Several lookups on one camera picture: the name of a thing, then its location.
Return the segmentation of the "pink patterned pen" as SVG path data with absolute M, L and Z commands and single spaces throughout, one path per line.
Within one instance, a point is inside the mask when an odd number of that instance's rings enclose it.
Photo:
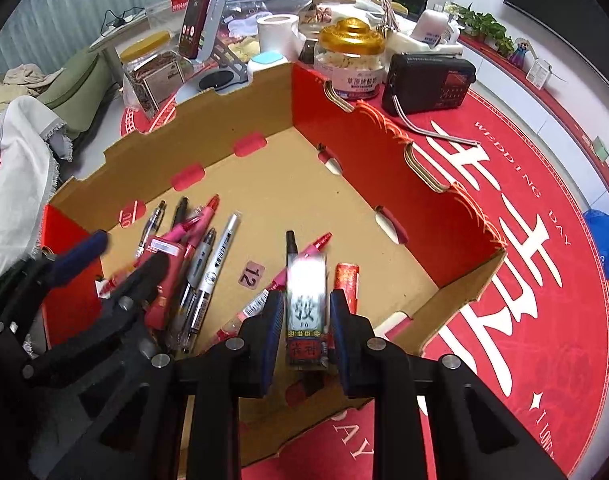
M 277 273 L 273 280 L 268 286 L 262 289 L 259 294 L 254 297 L 253 300 L 249 301 L 245 307 L 242 308 L 236 315 L 227 321 L 223 326 L 216 331 L 216 333 L 210 338 L 206 349 L 211 348 L 219 342 L 235 337 L 238 334 L 242 322 L 246 321 L 247 318 L 253 318 L 258 315 L 264 308 L 266 300 L 268 300 L 269 293 L 273 290 L 284 290 L 287 284 L 287 271 L 291 263 L 298 258 L 308 258 L 310 256 L 321 255 L 322 250 L 325 248 L 329 241 L 332 239 L 333 234 L 331 232 L 324 233 L 312 243 L 310 243 L 301 252 L 294 257 L 286 256 L 286 264 L 280 273 Z

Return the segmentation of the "mahjong print lighter box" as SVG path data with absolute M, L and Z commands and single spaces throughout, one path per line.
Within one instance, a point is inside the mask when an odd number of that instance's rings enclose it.
M 297 257 L 287 271 L 287 362 L 299 370 L 324 370 L 327 357 L 326 258 Z

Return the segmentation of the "black marker pen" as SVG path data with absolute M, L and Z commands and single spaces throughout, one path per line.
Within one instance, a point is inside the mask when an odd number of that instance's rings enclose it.
M 288 230 L 286 232 L 286 256 L 294 257 L 298 254 L 298 246 L 296 242 L 295 232 Z

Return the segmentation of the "red gold slim box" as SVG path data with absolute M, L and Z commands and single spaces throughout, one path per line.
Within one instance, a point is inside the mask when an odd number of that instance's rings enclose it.
M 335 269 L 334 288 L 342 289 L 349 312 L 358 312 L 360 267 L 355 263 L 338 263 Z

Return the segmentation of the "red cigarette pack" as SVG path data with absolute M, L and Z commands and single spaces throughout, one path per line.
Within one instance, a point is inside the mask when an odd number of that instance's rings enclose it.
M 145 324 L 151 330 L 164 330 L 168 323 L 170 302 L 173 296 L 181 269 L 188 261 L 190 245 L 188 239 L 194 226 L 202 219 L 198 214 L 184 223 L 180 223 L 163 236 L 152 236 L 145 247 L 141 263 L 146 262 L 156 252 L 162 252 L 168 257 L 168 270 L 157 286 L 157 296 L 148 307 L 145 314 Z

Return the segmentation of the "red white gel pen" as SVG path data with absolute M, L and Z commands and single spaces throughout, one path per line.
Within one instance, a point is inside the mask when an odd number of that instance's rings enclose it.
M 178 243 L 190 231 L 190 228 L 202 216 L 202 207 L 198 206 L 190 214 L 181 216 L 181 210 L 178 209 L 174 215 L 171 229 L 164 233 L 161 237 L 166 242 Z M 96 292 L 100 299 L 108 299 L 110 294 L 131 274 L 133 273 L 144 255 L 141 252 L 131 263 L 122 266 L 121 269 L 111 274 L 106 280 L 96 282 Z

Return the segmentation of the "black clear gel pen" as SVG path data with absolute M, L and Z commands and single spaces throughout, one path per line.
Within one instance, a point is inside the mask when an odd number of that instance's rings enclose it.
M 152 215 L 147 219 L 144 229 L 141 234 L 140 241 L 137 244 L 135 251 L 135 258 L 140 258 L 144 254 L 149 237 L 155 236 L 160 228 L 161 221 L 166 212 L 167 203 L 162 200 L 158 206 L 154 209 Z

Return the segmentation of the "red pink gel pen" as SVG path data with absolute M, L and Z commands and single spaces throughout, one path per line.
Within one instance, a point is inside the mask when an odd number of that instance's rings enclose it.
M 216 210 L 220 205 L 220 195 L 213 195 L 206 206 L 201 208 L 200 214 L 193 219 L 190 229 L 183 236 L 182 242 L 185 245 L 184 261 L 190 262 L 193 258 L 195 250 L 202 238 L 209 229 L 210 222 L 216 214 Z

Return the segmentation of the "red cardboard tray box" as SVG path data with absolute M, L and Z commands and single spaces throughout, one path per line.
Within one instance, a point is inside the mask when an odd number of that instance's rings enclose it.
M 359 311 L 379 324 L 402 313 L 405 349 L 419 352 L 464 304 L 476 300 L 505 255 L 505 240 L 461 184 L 444 184 L 416 160 L 408 133 L 367 104 L 341 105 L 299 65 L 266 70 L 250 86 L 184 102 L 158 130 L 131 133 L 84 180 L 46 206 L 43 244 L 61 254 L 88 234 L 110 235 L 107 254 L 47 301 L 47 338 L 84 330 L 99 309 L 94 278 L 128 263 L 143 222 L 120 226 L 136 200 L 155 206 L 174 192 L 220 197 L 213 223 L 242 222 L 216 283 L 204 333 L 211 336 L 251 298 L 247 262 L 275 274 L 285 234 L 322 234 L 329 263 L 361 270 Z

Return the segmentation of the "grey phone stand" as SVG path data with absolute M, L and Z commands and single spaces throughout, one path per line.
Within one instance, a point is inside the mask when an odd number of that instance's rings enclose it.
M 223 93 L 248 81 L 247 65 L 219 37 L 225 3 L 209 1 L 194 63 L 200 70 L 175 93 L 178 105 L 209 89 Z

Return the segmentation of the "white desk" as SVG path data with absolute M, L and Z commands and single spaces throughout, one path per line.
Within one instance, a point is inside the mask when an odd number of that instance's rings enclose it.
M 146 8 L 132 18 L 131 21 L 118 28 L 111 27 L 109 32 L 104 32 L 88 47 L 90 52 L 98 53 L 107 63 L 114 82 L 122 83 L 122 63 L 120 54 L 135 44 L 145 39 L 154 32 L 167 30 L 171 39 L 178 41 L 180 29 L 184 20 L 184 12 L 173 12 L 170 6 L 155 9 L 153 6 Z

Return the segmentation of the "white paper roll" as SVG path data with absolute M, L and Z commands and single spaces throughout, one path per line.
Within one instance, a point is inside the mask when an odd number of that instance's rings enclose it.
M 303 41 L 296 14 L 271 14 L 257 18 L 260 52 L 283 55 L 288 61 L 299 58 Z

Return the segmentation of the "smartphone on stand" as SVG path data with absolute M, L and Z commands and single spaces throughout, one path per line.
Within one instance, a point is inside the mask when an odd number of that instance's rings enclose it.
M 178 53 L 193 60 L 199 49 L 199 39 L 204 28 L 210 0 L 188 0 L 181 28 Z

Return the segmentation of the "gold lid glass jar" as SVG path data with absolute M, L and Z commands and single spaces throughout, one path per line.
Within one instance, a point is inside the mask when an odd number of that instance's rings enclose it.
M 343 18 L 321 29 L 313 67 L 346 101 L 372 99 L 384 80 L 385 38 L 359 18 Z

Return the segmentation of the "black portable radio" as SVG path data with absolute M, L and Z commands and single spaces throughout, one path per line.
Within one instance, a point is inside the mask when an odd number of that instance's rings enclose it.
M 476 67 L 465 58 L 441 55 L 394 54 L 390 58 L 382 94 L 382 108 L 405 115 L 453 110 L 460 107 L 469 86 L 476 81 Z

